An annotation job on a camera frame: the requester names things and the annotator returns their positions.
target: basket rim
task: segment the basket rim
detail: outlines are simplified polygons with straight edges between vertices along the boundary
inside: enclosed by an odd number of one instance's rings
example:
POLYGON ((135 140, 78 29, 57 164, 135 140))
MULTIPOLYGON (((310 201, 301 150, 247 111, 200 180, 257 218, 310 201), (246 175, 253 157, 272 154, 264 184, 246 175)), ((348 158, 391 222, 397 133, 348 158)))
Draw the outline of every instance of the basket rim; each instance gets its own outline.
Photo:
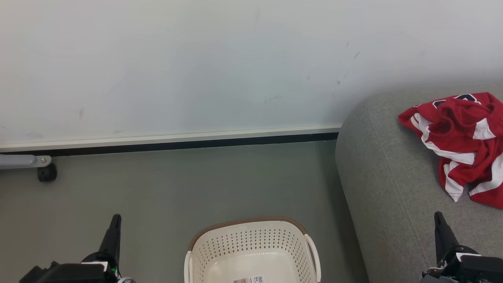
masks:
POLYGON ((223 223, 214 224, 214 225, 208 226, 206 228, 203 228, 202 230, 197 232, 197 234, 190 241, 189 251, 192 252, 192 250, 194 249, 194 246, 196 245, 197 240, 199 240, 199 238, 201 236, 203 236, 204 234, 206 234, 212 230, 225 228, 225 227, 229 227, 229 226, 234 226, 234 225, 251 223, 251 222, 267 222, 267 221, 288 222, 288 223, 291 223, 294 226, 296 226, 300 230, 300 232, 302 232, 303 235, 307 234, 307 230, 297 220, 290 218, 290 217, 286 217, 286 216, 255 217, 255 218, 247 218, 247 219, 241 219, 241 220, 233 220, 233 221, 227 221, 227 222, 223 222, 223 223))

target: black wheel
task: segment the black wheel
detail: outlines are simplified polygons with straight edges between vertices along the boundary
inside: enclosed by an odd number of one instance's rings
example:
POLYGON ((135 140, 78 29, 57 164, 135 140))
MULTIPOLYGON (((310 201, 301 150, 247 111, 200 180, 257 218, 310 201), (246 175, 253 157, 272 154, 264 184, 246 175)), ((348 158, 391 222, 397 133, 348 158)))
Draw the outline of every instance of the black wheel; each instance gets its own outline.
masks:
POLYGON ((50 182, 56 180, 58 171, 56 165, 49 164, 46 167, 37 168, 37 177, 40 182, 50 182))

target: beige plastic basket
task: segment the beige plastic basket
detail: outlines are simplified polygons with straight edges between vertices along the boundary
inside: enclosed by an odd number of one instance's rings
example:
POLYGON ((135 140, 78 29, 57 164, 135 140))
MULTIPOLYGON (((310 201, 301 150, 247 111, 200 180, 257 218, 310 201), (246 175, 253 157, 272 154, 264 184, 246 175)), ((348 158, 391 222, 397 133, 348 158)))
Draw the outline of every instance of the beige plastic basket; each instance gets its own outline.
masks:
POLYGON ((231 221, 201 230, 190 243, 184 272, 185 283, 321 281, 316 246, 287 217, 231 221))

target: gray sofa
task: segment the gray sofa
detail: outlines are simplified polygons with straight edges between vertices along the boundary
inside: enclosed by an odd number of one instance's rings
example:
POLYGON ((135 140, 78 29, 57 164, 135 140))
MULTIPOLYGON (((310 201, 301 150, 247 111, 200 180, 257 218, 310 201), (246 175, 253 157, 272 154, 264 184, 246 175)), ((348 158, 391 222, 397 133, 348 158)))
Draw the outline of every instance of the gray sofa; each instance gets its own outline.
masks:
POLYGON ((370 282, 418 282, 436 266, 436 211, 460 244, 503 257, 503 210, 471 201, 466 189, 454 202, 439 185, 440 158, 397 120, 413 105, 476 92, 503 101, 503 84, 409 90, 372 96, 344 121, 337 167, 370 282))

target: gray metal leg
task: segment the gray metal leg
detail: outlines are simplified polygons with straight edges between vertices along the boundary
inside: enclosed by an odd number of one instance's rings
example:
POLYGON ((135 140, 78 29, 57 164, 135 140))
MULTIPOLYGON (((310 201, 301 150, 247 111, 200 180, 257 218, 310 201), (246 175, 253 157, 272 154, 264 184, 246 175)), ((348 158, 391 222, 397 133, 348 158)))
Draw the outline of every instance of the gray metal leg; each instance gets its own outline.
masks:
POLYGON ((50 156, 0 154, 0 169, 46 167, 50 163, 50 156))

